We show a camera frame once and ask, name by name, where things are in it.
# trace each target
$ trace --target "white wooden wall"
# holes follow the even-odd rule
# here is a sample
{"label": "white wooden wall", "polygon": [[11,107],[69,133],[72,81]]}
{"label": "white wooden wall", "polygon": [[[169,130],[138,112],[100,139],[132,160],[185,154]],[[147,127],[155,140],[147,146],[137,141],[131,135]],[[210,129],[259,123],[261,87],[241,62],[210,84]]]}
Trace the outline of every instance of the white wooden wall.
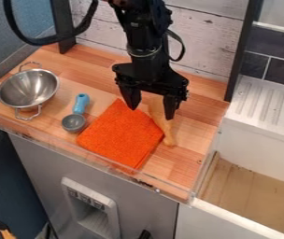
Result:
{"label": "white wooden wall", "polygon": [[[84,16],[90,0],[71,0],[75,24]],[[179,34],[187,53],[174,67],[204,77],[227,81],[242,30],[248,0],[167,0],[173,10],[171,29]],[[126,38],[111,7],[100,2],[92,26],[78,43],[125,54]],[[180,46],[171,42],[171,54]]]}

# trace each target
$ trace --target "black cable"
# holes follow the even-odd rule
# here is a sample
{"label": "black cable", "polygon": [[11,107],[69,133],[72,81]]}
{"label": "black cable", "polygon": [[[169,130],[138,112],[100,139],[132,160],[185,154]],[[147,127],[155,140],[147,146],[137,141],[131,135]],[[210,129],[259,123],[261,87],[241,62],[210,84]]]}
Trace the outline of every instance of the black cable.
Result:
{"label": "black cable", "polygon": [[169,29],[167,29],[166,32],[167,32],[167,35],[171,36],[173,39],[175,39],[176,41],[178,41],[178,42],[181,44],[181,46],[182,46],[182,50],[181,50],[180,54],[178,55],[178,57],[172,58],[172,57],[169,55],[169,58],[170,58],[170,60],[171,60],[172,62],[179,62],[179,61],[183,58],[183,56],[184,56],[184,54],[185,54],[185,45],[184,45],[184,43],[183,43],[183,40],[182,40],[182,38],[181,38],[179,35],[177,35],[176,33],[172,32],[172,31],[169,30]]}
{"label": "black cable", "polygon": [[84,16],[83,20],[81,23],[73,29],[71,34],[68,35],[51,35],[43,38],[30,38],[25,36],[22,31],[19,29],[19,26],[16,22],[16,19],[13,14],[13,9],[12,9],[12,2],[11,0],[3,0],[3,6],[4,6],[4,11],[7,17],[7,22],[12,29],[12,31],[17,35],[17,37],[24,41],[25,43],[33,46],[44,46],[44,45],[49,45],[52,43],[60,42],[63,40],[66,40],[72,36],[79,35],[86,31],[91,22],[92,22],[92,17],[98,7],[98,0],[92,0],[90,7],[88,9],[87,14]]}

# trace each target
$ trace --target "black frame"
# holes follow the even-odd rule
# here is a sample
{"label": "black frame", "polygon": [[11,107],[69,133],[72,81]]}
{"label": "black frame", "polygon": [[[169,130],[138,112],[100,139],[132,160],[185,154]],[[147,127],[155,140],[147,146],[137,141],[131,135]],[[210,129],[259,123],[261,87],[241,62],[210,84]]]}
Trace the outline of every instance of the black frame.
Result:
{"label": "black frame", "polygon": [[[73,31],[73,20],[69,0],[50,0],[56,35],[67,35]],[[61,54],[65,54],[77,44],[76,37],[59,42]]]}
{"label": "black frame", "polygon": [[243,21],[242,32],[238,40],[237,50],[234,56],[234,62],[231,70],[229,82],[227,84],[224,101],[231,102],[237,85],[238,76],[240,74],[244,51],[249,39],[249,33],[253,22],[259,19],[263,5],[263,0],[249,0],[248,8]]}

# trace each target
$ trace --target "orange cloth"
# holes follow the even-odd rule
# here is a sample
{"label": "orange cloth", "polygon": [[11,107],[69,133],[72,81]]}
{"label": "orange cloth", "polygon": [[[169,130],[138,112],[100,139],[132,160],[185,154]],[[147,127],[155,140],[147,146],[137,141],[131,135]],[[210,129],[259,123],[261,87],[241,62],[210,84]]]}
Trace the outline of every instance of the orange cloth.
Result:
{"label": "orange cloth", "polygon": [[117,99],[77,138],[89,151],[138,169],[159,144],[162,130],[140,110]]}

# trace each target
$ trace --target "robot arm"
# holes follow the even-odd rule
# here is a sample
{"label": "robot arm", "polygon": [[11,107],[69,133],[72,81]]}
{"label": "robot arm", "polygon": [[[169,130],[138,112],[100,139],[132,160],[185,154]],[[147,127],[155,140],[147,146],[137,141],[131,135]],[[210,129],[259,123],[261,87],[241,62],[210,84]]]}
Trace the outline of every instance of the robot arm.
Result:
{"label": "robot arm", "polygon": [[[7,21],[13,32],[30,45],[48,45],[78,35],[90,26],[97,9],[98,0],[92,0],[88,13],[81,24],[70,35],[54,35],[42,39],[24,36],[15,22],[11,0],[3,0]],[[172,24],[172,11],[163,0],[109,0],[117,18],[126,33],[127,52],[131,63],[113,65],[116,83],[126,104],[136,109],[141,101],[141,91],[163,95],[164,111],[167,120],[174,117],[181,101],[187,100],[188,79],[170,67],[171,61],[179,61],[185,52],[181,38],[168,30]],[[168,37],[171,36],[182,45],[176,59],[169,55]]]}

